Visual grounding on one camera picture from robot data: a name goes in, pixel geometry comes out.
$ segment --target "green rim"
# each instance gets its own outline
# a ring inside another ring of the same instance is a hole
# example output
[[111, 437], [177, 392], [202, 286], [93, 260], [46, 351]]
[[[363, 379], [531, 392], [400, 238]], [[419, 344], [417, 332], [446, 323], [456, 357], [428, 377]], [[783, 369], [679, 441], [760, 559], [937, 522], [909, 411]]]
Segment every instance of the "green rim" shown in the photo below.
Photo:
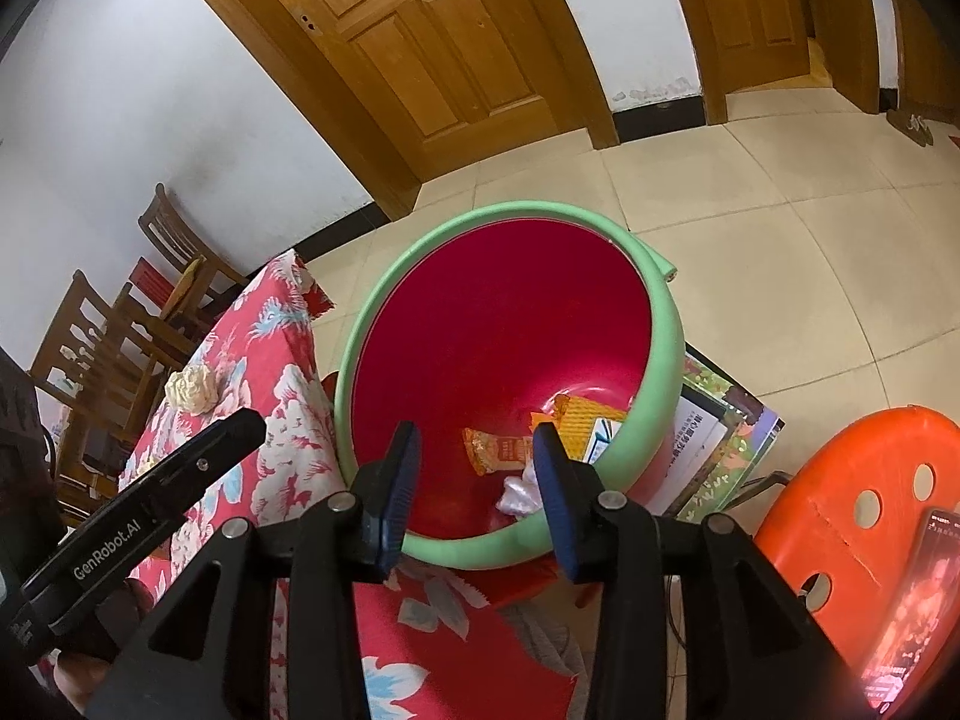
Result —
[[[479, 208], [440, 225], [412, 245], [380, 279], [357, 316], [344, 350], [334, 405], [337, 451], [344, 480], [357, 473], [350, 432], [353, 377], [363, 342], [373, 319], [400, 279], [431, 251], [473, 228], [509, 218], [555, 218], [592, 229], [617, 245], [634, 263], [650, 296], [652, 317], [650, 357], [634, 405], [616, 438], [596, 463], [609, 490], [627, 490], [646, 469], [666, 434], [680, 397], [683, 329], [666, 286], [675, 272], [661, 255], [603, 215], [544, 200], [515, 200]], [[506, 528], [472, 538], [440, 539], [407, 532], [403, 552], [418, 560], [449, 568], [479, 570], [516, 565], [545, 555], [552, 548], [543, 512]]]

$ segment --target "white wall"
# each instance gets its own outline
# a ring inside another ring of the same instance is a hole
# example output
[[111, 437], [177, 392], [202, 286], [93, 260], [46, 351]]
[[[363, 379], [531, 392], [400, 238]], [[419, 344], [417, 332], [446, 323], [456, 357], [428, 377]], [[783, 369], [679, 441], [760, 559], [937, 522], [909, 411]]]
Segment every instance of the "white wall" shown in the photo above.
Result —
[[896, 89], [899, 63], [896, 60], [896, 18], [893, 0], [873, 0], [877, 19], [877, 50], [880, 53], [880, 86]]
[[170, 187], [242, 272], [370, 202], [203, 0], [41, 0], [0, 63], [0, 344], [30, 365], [75, 269], [111, 300]]
[[566, 0], [611, 111], [699, 95], [680, 0]]

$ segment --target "gray fabric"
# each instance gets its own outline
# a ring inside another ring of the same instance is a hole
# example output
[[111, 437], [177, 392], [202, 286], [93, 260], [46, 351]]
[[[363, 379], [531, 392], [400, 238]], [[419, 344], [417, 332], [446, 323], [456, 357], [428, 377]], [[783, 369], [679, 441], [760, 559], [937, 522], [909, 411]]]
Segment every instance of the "gray fabric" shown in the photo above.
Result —
[[565, 677], [576, 677], [566, 720], [583, 720], [587, 712], [590, 680], [584, 656], [570, 629], [551, 619], [529, 601], [500, 610], [510, 624], [527, 655], [538, 664]]

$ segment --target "hole in stool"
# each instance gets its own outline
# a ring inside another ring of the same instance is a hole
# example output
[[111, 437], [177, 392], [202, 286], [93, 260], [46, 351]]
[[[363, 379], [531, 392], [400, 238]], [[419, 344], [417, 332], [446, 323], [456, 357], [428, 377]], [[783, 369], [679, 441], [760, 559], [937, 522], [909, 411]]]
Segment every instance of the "hole in stool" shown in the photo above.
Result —
[[913, 475], [913, 495], [918, 501], [925, 501], [933, 495], [935, 477], [933, 469], [927, 464], [917, 466]]
[[823, 573], [811, 574], [800, 587], [798, 597], [803, 601], [803, 605], [809, 611], [817, 611], [824, 608], [830, 597], [830, 591], [833, 589], [833, 582], [829, 576]]
[[866, 530], [880, 519], [880, 497], [873, 490], [863, 490], [853, 503], [853, 521]]

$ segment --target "crumpled plastic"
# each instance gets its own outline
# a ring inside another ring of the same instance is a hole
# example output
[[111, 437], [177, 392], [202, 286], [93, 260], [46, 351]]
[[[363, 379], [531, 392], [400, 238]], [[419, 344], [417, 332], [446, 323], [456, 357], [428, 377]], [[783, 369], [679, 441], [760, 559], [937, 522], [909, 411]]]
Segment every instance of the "crumpled plastic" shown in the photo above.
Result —
[[206, 365], [188, 365], [170, 375], [165, 388], [167, 400], [191, 416], [200, 416], [217, 405], [217, 377]]
[[496, 507], [499, 512], [518, 518], [529, 517], [544, 507], [532, 461], [523, 469], [522, 476], [508, 476], [503, 480], [503, 494]]

